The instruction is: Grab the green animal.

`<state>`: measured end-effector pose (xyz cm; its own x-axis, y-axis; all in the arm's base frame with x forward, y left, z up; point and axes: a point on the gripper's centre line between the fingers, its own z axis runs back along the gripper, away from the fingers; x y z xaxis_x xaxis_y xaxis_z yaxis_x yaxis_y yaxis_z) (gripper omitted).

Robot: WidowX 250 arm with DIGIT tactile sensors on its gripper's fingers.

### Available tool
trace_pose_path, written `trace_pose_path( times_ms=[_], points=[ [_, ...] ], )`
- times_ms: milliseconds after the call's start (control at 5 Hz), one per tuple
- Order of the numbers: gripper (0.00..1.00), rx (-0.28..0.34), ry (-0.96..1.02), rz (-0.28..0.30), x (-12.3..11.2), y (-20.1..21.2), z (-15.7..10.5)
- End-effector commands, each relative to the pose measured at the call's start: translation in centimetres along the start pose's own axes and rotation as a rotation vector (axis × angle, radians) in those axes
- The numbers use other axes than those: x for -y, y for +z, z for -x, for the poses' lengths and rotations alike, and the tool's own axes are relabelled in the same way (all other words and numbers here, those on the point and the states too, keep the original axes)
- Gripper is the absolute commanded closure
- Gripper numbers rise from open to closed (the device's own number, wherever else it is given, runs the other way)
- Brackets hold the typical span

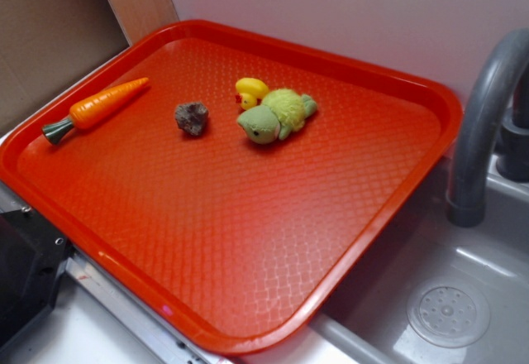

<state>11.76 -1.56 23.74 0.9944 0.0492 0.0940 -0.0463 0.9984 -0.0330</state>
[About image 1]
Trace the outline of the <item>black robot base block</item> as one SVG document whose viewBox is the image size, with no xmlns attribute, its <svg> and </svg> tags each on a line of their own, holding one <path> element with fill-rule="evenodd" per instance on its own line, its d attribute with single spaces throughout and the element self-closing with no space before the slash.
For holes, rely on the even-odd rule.
<svg viewBox="0 0 529 364">
<path fill-rule="evenodd" d="M 1 351 L 55 308 L 69 239 L 35 209 L 1 214 Z"/>
</svg>

